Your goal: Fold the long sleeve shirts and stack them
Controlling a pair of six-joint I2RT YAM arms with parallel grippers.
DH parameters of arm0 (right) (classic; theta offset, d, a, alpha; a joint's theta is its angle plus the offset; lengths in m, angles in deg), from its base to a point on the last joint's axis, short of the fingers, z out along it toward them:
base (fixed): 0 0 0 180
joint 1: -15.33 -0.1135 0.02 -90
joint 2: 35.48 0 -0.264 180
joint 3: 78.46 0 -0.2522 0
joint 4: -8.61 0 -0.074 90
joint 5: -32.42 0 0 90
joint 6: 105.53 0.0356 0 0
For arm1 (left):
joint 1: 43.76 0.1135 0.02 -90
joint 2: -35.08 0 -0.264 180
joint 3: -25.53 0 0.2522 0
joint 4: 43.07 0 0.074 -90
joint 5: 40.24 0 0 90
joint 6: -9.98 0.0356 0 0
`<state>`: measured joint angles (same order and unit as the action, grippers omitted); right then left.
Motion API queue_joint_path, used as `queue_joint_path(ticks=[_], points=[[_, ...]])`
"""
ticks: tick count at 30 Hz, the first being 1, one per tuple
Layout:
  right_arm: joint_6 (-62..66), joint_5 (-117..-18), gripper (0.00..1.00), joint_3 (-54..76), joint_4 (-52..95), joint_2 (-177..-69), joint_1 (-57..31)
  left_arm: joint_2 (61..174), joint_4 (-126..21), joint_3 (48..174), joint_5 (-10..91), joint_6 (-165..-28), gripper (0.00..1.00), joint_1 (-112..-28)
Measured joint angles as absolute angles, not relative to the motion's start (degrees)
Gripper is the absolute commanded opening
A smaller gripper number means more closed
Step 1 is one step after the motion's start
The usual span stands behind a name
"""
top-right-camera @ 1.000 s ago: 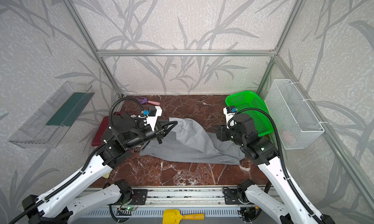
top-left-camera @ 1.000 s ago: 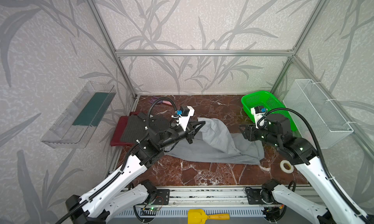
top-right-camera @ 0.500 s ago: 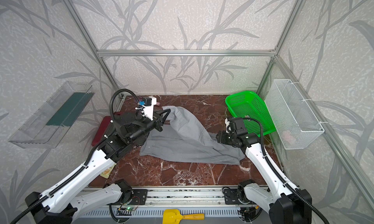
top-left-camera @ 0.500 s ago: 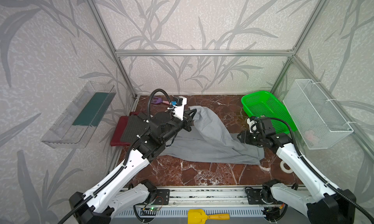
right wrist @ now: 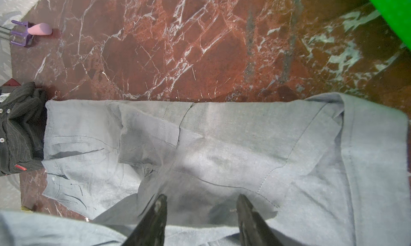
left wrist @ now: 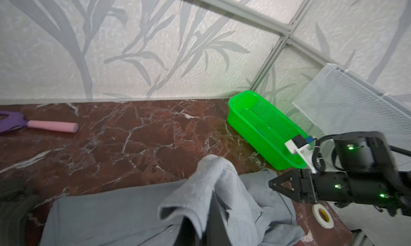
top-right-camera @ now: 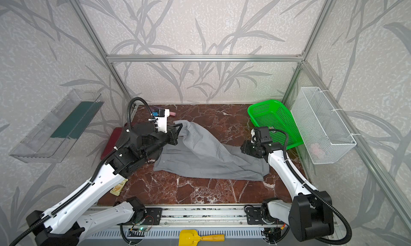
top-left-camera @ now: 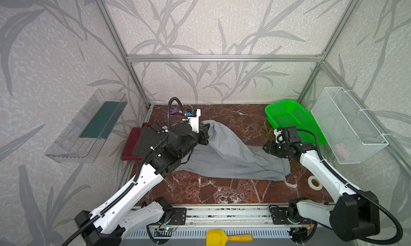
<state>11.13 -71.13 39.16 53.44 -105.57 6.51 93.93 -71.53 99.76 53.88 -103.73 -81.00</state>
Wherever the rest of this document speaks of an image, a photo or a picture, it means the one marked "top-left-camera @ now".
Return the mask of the grey long sleeve shirt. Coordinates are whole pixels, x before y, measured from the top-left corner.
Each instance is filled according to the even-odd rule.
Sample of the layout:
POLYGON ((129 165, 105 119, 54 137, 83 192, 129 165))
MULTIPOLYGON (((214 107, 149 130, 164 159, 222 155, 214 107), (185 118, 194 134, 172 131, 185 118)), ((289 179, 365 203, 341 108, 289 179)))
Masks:
POLYGON ((291 174, 289 160, 267 154, 262 147, 246 145, 228 127, 214 120, 209 144, 197 145, 190 158, 182 159, 176 171, 188 171, 211 178, 284 181, 291 174))

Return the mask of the green plastic basket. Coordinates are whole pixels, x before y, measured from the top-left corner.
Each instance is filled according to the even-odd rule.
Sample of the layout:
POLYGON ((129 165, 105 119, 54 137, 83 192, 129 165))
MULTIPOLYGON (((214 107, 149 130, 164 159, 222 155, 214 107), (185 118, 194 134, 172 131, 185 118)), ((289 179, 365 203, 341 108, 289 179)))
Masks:
POLYGON ((314 133, 318 137, 319 145, 327 143, 315 118, 297 101, 286 99, 270 104, 265 108, 265 113, 274 129, 295 126, 314 133))

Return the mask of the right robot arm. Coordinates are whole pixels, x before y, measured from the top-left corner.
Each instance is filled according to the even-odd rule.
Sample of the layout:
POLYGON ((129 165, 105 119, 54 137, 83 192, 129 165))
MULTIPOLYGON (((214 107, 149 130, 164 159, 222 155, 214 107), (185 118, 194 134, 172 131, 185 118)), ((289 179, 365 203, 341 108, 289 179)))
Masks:
POLYGON ((350 189, 348 181, 340 179, 336 169, 326 160, 320 160, 311 143, 287 145, 269 140, 263 150, 281 158, 299 157, 300 164, 314 175, 334 201, 334 205, 324 205, 311 200, 292 200, 287 209, 289 221, 298 224, 310 219, 331 228, 343 241, 362 239, 380 232, 378 207, 356 193, 356 187, 350 189))

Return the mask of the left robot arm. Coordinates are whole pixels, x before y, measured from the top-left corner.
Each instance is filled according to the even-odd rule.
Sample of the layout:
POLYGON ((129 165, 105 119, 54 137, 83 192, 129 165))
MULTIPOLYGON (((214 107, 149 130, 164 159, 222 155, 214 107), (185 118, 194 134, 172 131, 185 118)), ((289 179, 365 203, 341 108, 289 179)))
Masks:
POLYGON ((88 246, 118 246, 136 230, 166 222, 172 206, 163 198, 137 211, 132 208, 178 168, 197 145, 208 144, 209 129, 210 124, 194 129, 192 124, 182 122, 162 130, 161 139, 144 156, 134 177, 93 211, 81 211, 75 217, 77 231, 63 245, 81 236, 88 246))

